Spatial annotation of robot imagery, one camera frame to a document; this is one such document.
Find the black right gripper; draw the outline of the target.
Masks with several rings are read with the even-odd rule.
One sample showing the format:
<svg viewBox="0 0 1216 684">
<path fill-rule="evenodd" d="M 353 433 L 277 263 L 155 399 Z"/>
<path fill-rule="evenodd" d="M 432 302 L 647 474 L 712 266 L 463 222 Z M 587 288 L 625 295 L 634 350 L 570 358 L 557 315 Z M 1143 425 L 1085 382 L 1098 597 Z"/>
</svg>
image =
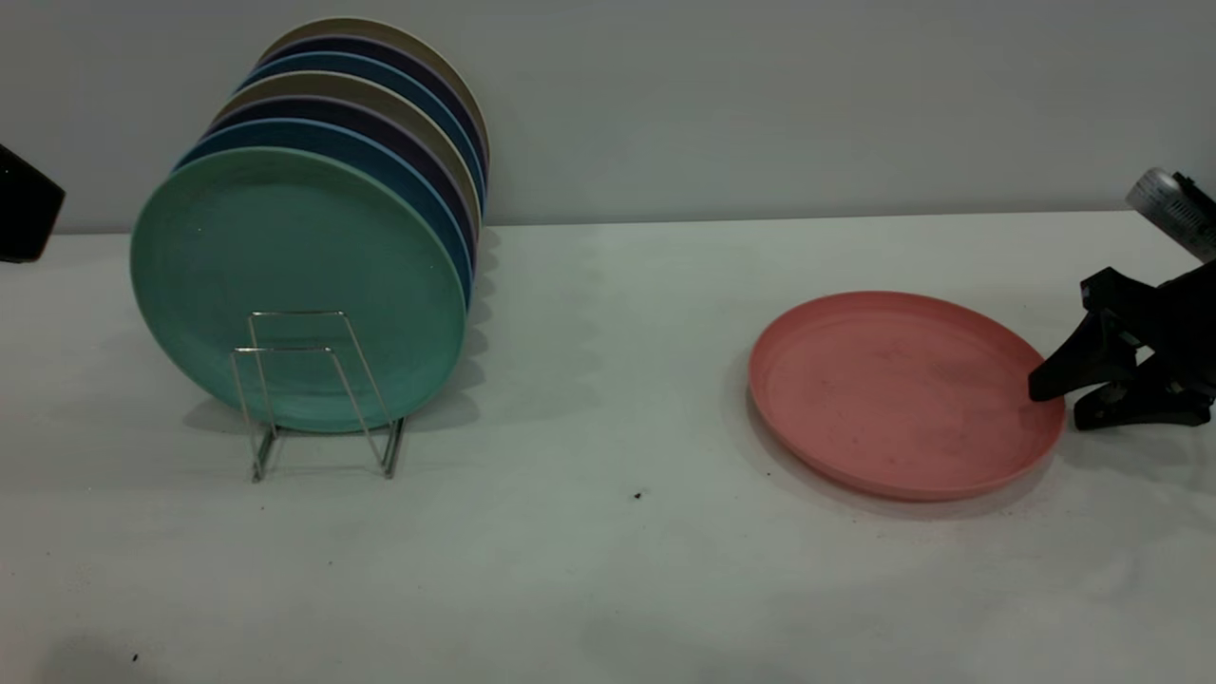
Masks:
<svg viewBox="0 0 1216 684">
<path fill-rule="evenodd" d="M 1215 389 L 1215 264 L 1158 286 L 1107 268 L 1086 277 L 1081 288 L 1086 312 L 1102 316 L 1085 316 L 1030 372 L 1029 398 L 1047 402 L 1103 385 L 1073 407 L 1080 431 L 1207 424 Z M 1133 376 L 1137 360 L 1136 346 L 1121 333 L 1153 351 L 1177 385 L 1122 382 Z"/>
</svg>

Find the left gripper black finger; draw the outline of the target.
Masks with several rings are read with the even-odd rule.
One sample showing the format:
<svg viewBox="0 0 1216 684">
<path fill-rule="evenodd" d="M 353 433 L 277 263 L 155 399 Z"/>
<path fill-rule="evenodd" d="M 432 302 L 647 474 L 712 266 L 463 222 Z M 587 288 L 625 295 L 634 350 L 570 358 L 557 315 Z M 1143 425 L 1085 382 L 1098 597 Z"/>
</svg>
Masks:
<svg viewBox="0 0 1216 684">
<path fill-rule="evenodd" d="M 58 183 L 2 146 L 1 260 L 30 263 L 43 258 L 64 198 Z"/>
</svg>

